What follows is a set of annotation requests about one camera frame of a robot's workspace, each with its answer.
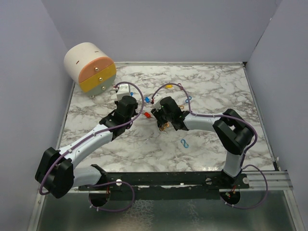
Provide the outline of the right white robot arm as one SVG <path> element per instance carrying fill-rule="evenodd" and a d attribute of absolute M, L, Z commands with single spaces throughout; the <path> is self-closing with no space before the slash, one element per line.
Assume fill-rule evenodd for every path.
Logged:
<path fill-rule="evenodd" d="M 194 115 L 190 111 L 181 110 L 171 97 L 155 97 L 152 104 L 154 109 L 151 113 L 156 118 L 158 127 L 169 122 L 175 130 L 215 132 L 226 149 L 221 183 L 226 188 L 232 188 L 238 183 L 244 154 L 256 131 L 236 111 L 228 109 L 221 115 Z"/>

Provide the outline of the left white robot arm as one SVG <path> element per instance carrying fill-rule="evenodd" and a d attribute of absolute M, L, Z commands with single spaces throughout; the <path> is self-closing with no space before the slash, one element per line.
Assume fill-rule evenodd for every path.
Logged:
<path fill-rule="evenodd" d="M 91 185 L 96 190 L 103 189 L 106 185 L 103 169 L 97 165 L 78 165 L 130 128 L 132 118 L 137 115 L 137 107 L 135 98 L 124 96 L 116 102 L 116 109 L 102 118 L 88 134 L 58 150 L 48 148 L 35 174 L 35 180 L 40 183 L 39 193 L 51 193 L 55 198 L 61 198 L 74 187 Z"/>

